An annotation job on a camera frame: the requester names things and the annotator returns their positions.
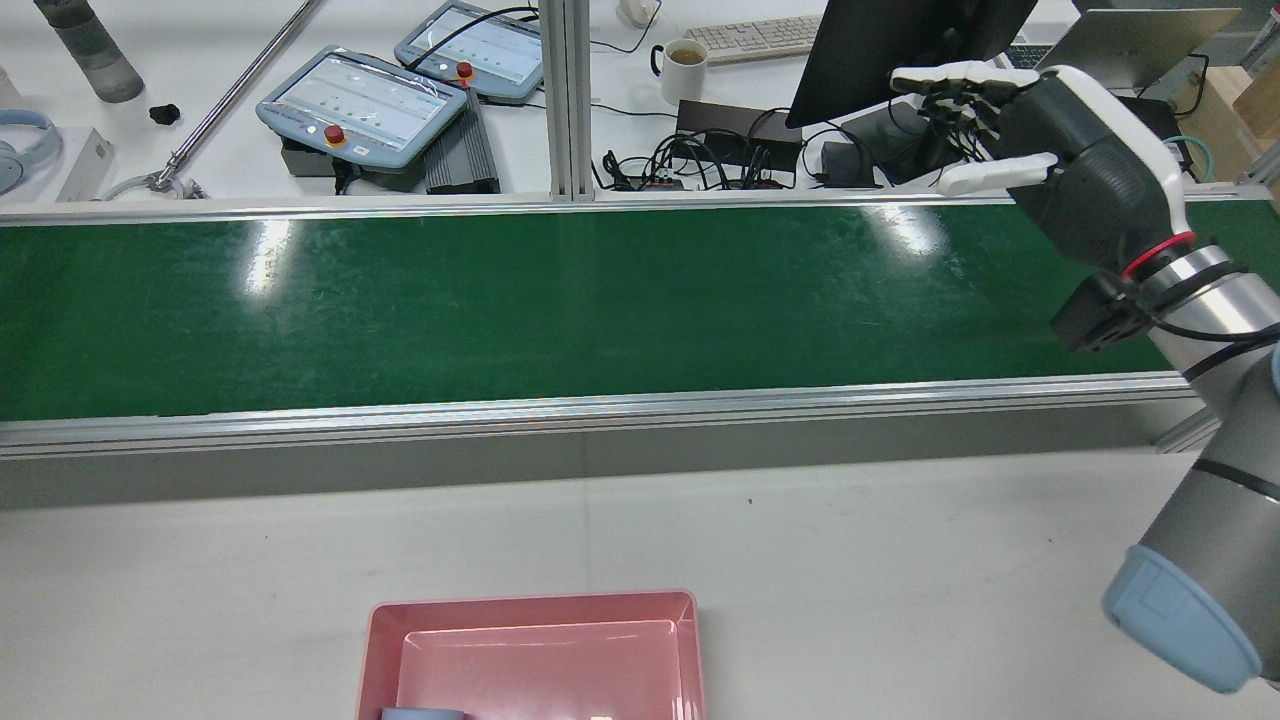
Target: white desk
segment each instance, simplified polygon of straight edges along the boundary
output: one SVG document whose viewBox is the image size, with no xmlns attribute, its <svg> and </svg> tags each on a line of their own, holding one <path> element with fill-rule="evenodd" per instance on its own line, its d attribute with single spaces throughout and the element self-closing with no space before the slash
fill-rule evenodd
<svg viewBox="0 0 1280 720">
<path fill-rule="evenodd" d="M 113 181 L 159 170 L 268 40 L 297 9 L 301 0 L 225 0 L 200 4 L 163 0 L 95 0 L 93 6 L 147 83 L 142 96 L 120 105 L 101 102 L 74 67 L 69 54 L 44 17 L 26 3 L 5 10 L 0 22 L 0 65 L 35 106 L 61 126 L 92 126 L 116 146 Z M 503 0 L 477 0 L 486 8 Z M 641 47 L 631 55 L 594 46 L 593 96 L 625 110 L 672 111 L 658 95 L 649 72 L 652 45 L 684 35 L 695 26 L 820 14 L 824 0 L 739 3 L 731 0 L 667 0 Z M 421 0 L 329 0 L 279 54 L 262 78 L 227 117 L 183 172 L 216 199 L 324 197 L 333 182 L 294 178 L 279 158 L 279 141 L 253 114 L 253 104 L 301 67 L 323 46 L 338 44 L 352 50 L 390 58 L 392 47 L 435 8 Z M 1042 0 L 1038 15 L 1061 22 L 1069 0 Z M 640 31 L 626 24 L 616 0 L 591 0 L 591 36 L 630 47 Z M 791 104 L 805 56 L 713 67 L 705 100 L 753 108 Z M 541 96 L 535 96 L 541 104 Z M 172 127 L 152 123 L 147 108 L 173 102 L 183 119 Z M 534 108 L 485 108 L 503 191 L 545 193 L 550 187 L 545 114 Z M 671 118 L 631 118 L 595 109 L 593 158 L 613 149 L 620 158 L 648 155 L 659 138 L 675 128 Z M 817 159 L 820 142 L 809 149 Z M 801 177 L 799 187 L 813 183 Z M 385 191 L 357 182 L 353 195 Z M 155 200 L 137 191 L 122 200 Z M 456 201 L 480 199 L 454 196 Z M 0 205 L 0 213 L 5 206 Z"/>
<path fill-rule="evenodd" d="M 484 6 L 506 6 L 480 0 Z M 93 0 L 93 8 L 138 69 L 147 90 L 119 105 L 101 102 L 44 15 L 26 1 L 0 10 L 0 65 L 35 109 L 61 126 L 92 126 L 116 147 L 116 179 L 151 173 L 200 123 L 232 82 L 297 10 L 301 0 Z M 262 73 L 238 108 L 209 136 L 182 177 L 218 199 L 270 199 L 333 193 L 333 181 L 294 178 L 280 142 L 253 105 L 325 45 L 343 45 L 388 60 L 392 49 L 438 6 L 431 0 L 328 0 Z M 147 108 L 173 102 L 182 120 L 157 126 Z M 485 123 L 504 192 L 547 193 L 550 165 L 547 119 L 531 108 L 485 108 Z M 376 192 L 356 183 L 352 192 Z M 137 191 L 122 197 L 154 200 Z"/>
<path fill-rule="evenodd" d="M 1275 717 L 1260 680 L 1216 696 L 1098 607 L 1190 461 L 1108 451 L 3 514 L 0 715 L 346 720 L 381 601 L 686 587 L 710 720 Z"/>
<path fill-rule="evenodd" d="M 659 81 L 653 77 L 649 69 L 649 49 L 653 45 L 681 37 L 690 27 L 817 15 L 822 14 L 826 5 L 826 0 L 795 0 L 785 4 L 667 0 L 663 3 L 649 36 L 634 54 L 622 55 L 605 47 L 593 47 L 591 95 L 605 105 L 625 110 L 675 113 L 675 108 L 659 96 Z M 626 24 L 617 15 L 616 8 L 616 0 L 591 0 L 591 36 L 620 47 L 631 47 L 640 37 L 640 31 Z M 1057 38 L 1078 17 L 1079 13 L 1070 0 L 1041 0 L 1028 18 L 1024 29 L 1033 37 Z M 708 68 L 703 100 L 762 110 L 790 106 L 806 60 L 806 55 L 799 55 L 712 65 Z M 820 129 L 819 127 L 805 128 L 804 137 L 810 137 Z M 673 131 L 675 120 L 672 118 L 631 118 L 594 109 L 591 113 L 591 156 L 596 163 L 608 150 L 613 150 L 620 159 L 649 156 L 658 141 Z M 809 168 L 814 172 L 820 168 L 818 158 L 823 141 L 827 140 L 847 142 L 838 135 L 831 133 L 806 147 L 805 158 Z M 635 161 L 625 169 L 630 174 L 637 174 L 640 168 L 641 163 Z M 797 168 L 797 188 L 815 186 L 817 181 L 808 177 L 803 168 Z M 928 186 L 934 177 L 928 176 L 908 183 L 906 187 L 916 193 L 932 192 Z M 783 183 L 791 182 L 790 173 L 776 172 L 774 178 Z M 865 193 L 867 191 L 829 192 L 838 195 L 846 192 Z M 617 195 L 620 193 L 611 193 L 613 197 Z"/>
</svg>

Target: touchscreen display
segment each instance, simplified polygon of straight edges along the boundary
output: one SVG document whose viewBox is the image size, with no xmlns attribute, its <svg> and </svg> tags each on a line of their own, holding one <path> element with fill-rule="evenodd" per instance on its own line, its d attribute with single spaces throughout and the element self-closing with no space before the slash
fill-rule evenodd
<svg viewBox="0 0 1280 720">
<path fill-rule="evenodd" d="M 334 55 L 302 76 L 278 102 L 397 150 L 403 150 L 445 105 L 444 99 L 421 86 Z"/>
<path fill-rule="evenodd" d="M 410 44 L 410 47 L 426 53 L 451 32 L 474 20 L 472 15 L 449 8 Z M 543 44 L 536 36 L 516 32 L 495 22 L 484 22 L 470 27 L 435 51 L 454 63 L 471 63 L 477 70 L 484 70 L 516 85 L 522 85 L 543 61 Z"/>
</svg>

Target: blue object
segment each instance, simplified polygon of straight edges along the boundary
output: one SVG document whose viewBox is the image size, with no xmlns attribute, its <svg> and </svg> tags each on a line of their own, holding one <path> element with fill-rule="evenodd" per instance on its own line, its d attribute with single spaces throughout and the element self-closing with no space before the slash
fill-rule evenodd
<svg viewBox="0 0 1280 720">
<path fill-rule="evenodd" d="M 466 104 L 463 90 L 330 45 L 259 102 L 257 117 L 282 137 L 396 172 L 421 158 Z"/>
<path fill-rule="evenodd" d="M 451 32 L 488 13 L 461 0 L 448 0 L 396 46 L 396 59 L 413 64 Z M 468 79 L 481 96 L 506 104 L 529 99 L 543 82 L 543 38 L 538 26 L 495 15 L 470 27 L 417 65 L 417 73 L 454 82 L 457 64 L 471 63 Z"/>
<path fill-rule="evenodd" d="M 463 714 L 436 707 L 384 707 L 383 720 L 463 720 Z"/>
<path fill-rule="evenodd" d="M 1212 691 L 1234 693 L 1262 673 L 1257 648 L 1235 620 L 1148 547 L 1129 548 L 1102 609 L 1126 635 Z"/>
</svg>

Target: coffee mug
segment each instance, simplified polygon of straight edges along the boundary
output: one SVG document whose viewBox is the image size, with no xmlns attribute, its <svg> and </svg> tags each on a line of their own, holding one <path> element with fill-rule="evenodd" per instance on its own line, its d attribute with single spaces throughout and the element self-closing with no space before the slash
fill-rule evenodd
<svg viewBox="0 0 1280 720">
<path fill-rule="evenodd" d="M 663 56 L 660 68 L 659 53 Z M 680 105 L 681 100 L 698 100 L 703 96 L 703 81 L 707 79 L 707 47 L 687 37 L 654 45 L 649 50 L 649 68 L 662 81 L 662 99 L 667 102 Z"/>
</svg>

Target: laptop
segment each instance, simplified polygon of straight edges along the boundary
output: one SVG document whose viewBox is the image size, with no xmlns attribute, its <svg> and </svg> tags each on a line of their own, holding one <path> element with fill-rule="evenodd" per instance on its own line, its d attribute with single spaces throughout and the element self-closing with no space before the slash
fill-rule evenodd
<svg viewBox="0 0 1280 720">
<path fill-rule="evenodd" d="M 1147 87 L 1226 27 L 1239 8 L 1085 10 L 1056 45 L 1014 42 L 1014 68 L 1074 65 L 1111 90 Z"/>
</svg>

